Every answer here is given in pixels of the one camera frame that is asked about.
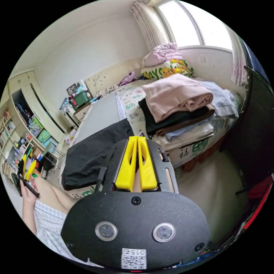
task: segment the ceiling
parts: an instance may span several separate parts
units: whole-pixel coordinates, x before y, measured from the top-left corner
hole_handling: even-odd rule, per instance
[[[130,16],[130,7],[135,1],[97,0],[59,18],[28,46],[15,65],[11,77],[18,72],[35,68],[60,42],[80,28],[107,18]]]

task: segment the ruler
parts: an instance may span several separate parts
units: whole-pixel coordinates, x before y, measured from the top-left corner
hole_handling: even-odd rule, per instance
[[[116,104],[117,104],[117,110],[118,110],[118,115],[119,115],[119,119],[124,120],[126,119],[126,114],[123,108],[123,104],[121,102],[121,98],[119,97],[119,95],[117,93],[115,93],[116,95]]]

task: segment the pink folded clothes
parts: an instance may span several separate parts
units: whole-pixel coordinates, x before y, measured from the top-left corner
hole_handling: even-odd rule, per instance
[[[160,65],[168,60],[183,60],[182,54],[177,52],[178,46],[175,43],[166,43],[155,47],[142,60],[143,67],[153,67]]]
[[[143,85],[146,103],[155,122],[159,123],[177,111],[194,111],[210,104],[213,94],[198,81],[176,73]]]

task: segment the black cloth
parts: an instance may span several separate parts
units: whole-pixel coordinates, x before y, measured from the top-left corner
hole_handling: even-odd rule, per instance
[[[162,128],[167,128],[170,126],[174,126],[178,123],[182,123],[184,121],[193,120],[199,117],[202,117],[208,113],[208,107],[204,106],[202,108],[196,109],[193,112],[190,111],[178,111],[170,116],[168,116],[165,120],[156,123],[153,115],[151,114],[148,105],[146,103],[146,98],[138,102],[141,107],[145,120],[146,120],[146,132],[148,135],[154,135],[157,130]]]
[[[112,124],[70,147],[62,174],[65,190],[84,188],[96,184],[103,161],[112,146],[134,136],[127,119]]]

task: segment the pillow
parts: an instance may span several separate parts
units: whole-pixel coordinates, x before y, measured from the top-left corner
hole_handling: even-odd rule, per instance
[[[194,76],[193,68],[185,60],[173,59],[154,67],[144,67],[141,70],[143,77],[156,80],[169,77],[174,73],[180,73],[187,77]]]

